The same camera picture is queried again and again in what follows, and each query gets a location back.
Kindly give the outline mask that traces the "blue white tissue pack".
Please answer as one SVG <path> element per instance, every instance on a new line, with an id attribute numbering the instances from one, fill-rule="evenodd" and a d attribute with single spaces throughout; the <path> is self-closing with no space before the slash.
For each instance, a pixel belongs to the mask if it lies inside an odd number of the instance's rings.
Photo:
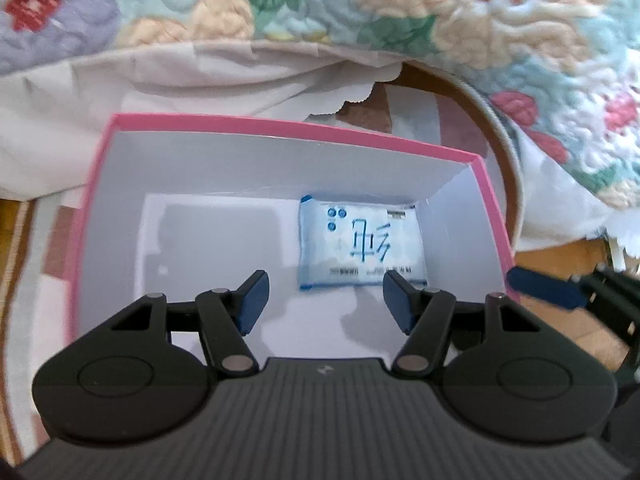
<path id="1" fill-rule="evenodd" d="M 416 207 L 303 197 L 298 210 L 298 282 L 302 289 L 378 286 L 396 271 L 427 282 Z"/>

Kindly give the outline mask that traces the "checkered round rug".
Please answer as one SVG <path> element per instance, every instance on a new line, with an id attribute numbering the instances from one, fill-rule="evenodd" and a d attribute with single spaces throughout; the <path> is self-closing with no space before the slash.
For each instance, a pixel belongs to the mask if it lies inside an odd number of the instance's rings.
<path id="1" fill-rule="evenodd" d="M 404 64 L 399 76 L 379 82 L 362 102 L 348 103 L 322 122 L 417 139 L 437 118 L 431 142 L 484 158 L 491 184 L 515 242 L 523 223 L 523 185 L 514 144 L 491 106 L 462 82 L 418 64 Z M 1 454 L 19 464 L 47 441 L 32 405 L 30 383 L 36 367 L 70 339 L 64 271 L 75 214 L 83 188 L 28 202 L 1 204 Z"/>

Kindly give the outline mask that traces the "floral quilted bedspread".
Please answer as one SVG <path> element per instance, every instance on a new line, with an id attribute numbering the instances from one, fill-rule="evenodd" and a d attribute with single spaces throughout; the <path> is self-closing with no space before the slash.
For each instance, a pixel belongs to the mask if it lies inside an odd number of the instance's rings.
<path id="1" fill-rule="evenodd" d="M 639 0 L 1 0 L 6 76 L 207 39 L 432 63 L 488 96 L 603 203 L 639 203 Z"/>

